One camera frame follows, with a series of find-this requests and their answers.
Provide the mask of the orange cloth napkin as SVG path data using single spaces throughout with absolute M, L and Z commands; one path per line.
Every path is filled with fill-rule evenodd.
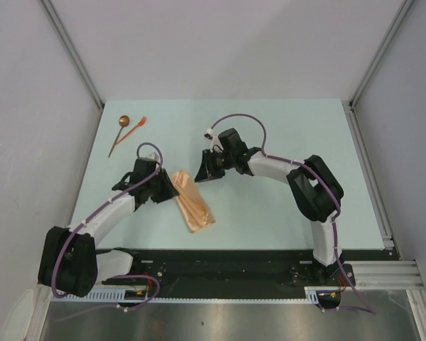
M 196 233 L 216 222 L 210 207 L 186 171 L 173 173 L 170 180 L 179 193 L 175 199 L 190 233 Z

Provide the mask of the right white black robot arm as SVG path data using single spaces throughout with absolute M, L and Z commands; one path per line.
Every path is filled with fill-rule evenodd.
M 322 285 L 336 280 L 342 251 L 333 220 L 340 213 L 344 190 L 323 159 L 312 155 L 301 163 L 266 155 L 262 148 L 249 148 L 234 128 L 220 134 L 208 129 L 204 137 L 210 147 L 202 151 L 195 182 L 217 180 L 234 169 L 241 175 L 261 176 L 288 185 L 297 208 L 311 221 L 315 280 Z

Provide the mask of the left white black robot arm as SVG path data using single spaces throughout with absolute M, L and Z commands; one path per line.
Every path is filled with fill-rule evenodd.
M 52 227 L 45 236 L 38 282 L 56 298 L 86 296 L 97 282 L 97 246 L 122 220 L 148 200 L 161 203 L 178 196 L 162 164 L 137 158 L 133 170 L 112 187 L 111 197 L 71 227 Z

